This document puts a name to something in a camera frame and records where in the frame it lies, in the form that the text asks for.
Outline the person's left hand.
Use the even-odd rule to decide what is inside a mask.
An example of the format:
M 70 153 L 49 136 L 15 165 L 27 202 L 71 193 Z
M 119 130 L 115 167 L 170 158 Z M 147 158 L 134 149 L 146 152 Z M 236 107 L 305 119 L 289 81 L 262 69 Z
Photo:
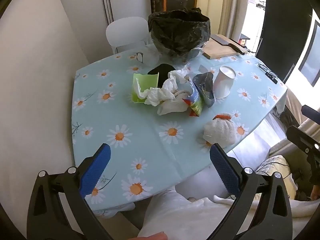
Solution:
M 148 237 L 135 237 L 129 240 L 168 240 L 168 237 L 164 232 L 159 232 Z

